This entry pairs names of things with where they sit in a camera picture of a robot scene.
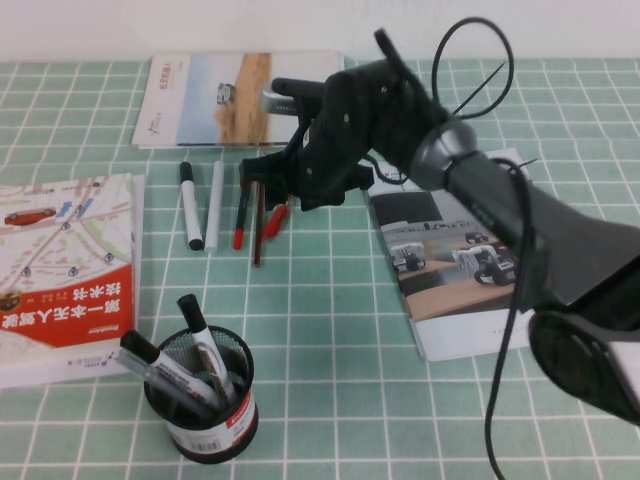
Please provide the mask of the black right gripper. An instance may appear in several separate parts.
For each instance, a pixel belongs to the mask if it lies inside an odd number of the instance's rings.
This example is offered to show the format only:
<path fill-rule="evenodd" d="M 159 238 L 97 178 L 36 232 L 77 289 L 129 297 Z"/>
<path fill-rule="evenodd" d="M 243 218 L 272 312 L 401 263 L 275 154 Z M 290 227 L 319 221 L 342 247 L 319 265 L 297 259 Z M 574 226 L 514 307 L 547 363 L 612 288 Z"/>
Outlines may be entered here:
<path fill-rule="evenodd" d="M 398 90 L 399 79 L 385 60 L 339 71 L 324 83 L 322 106 L 309 142 L 297 155 L 297 172 L 278 151 L 241 162 L 241 185 L 264 187 L 265 204 L 300 198 L 300 209 L 340 206 L 349 190 L 374 183 L 371 168 L 360 160 L 372 148 L 374 123 Z"/>

